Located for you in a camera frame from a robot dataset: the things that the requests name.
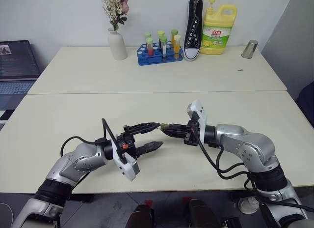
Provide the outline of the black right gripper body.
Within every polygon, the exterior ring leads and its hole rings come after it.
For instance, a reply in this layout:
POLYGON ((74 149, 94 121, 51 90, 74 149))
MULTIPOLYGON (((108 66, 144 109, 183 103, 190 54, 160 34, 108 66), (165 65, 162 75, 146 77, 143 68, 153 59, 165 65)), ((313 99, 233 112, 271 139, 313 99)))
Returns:
POLYGON ((191 119, 185 127, 185 137, 183 142, 186 145, 198 145, 196 137, 199 137, 199 122, 191 119))

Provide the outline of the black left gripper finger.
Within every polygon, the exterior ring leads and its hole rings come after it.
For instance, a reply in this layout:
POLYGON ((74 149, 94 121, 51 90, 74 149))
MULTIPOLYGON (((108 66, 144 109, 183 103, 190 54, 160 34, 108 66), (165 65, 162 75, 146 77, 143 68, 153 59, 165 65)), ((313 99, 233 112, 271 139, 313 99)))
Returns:
POLYGON ((156 122, 140 123, 134 126, 130 126, 129 132, 131 135, 145 134, 157 129, 159 126, 160 124, 156 122))
POLYGON ((143 154, 147 154, 150 153, 152 151, 157 150, 158 148, 160 148, 163 145, 163 142, 149 142, 144 144, 143 146, 140 146, 136 149, 136 155, 137 156, 141 156, 143 154))

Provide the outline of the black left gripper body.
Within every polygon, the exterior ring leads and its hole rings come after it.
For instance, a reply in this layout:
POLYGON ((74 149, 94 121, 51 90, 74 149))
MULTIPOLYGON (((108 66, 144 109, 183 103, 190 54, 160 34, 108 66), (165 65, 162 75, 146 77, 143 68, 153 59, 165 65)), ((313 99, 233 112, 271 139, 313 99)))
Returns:
POLYGON ((128 154, 133 159, 137 160, 134 135, 136 134, 136 129, 138 128, 138 125, 124 125, 123 128, 124 132, 117 137, 118 145, 121 151, 119 156, 124 159, 128 154))

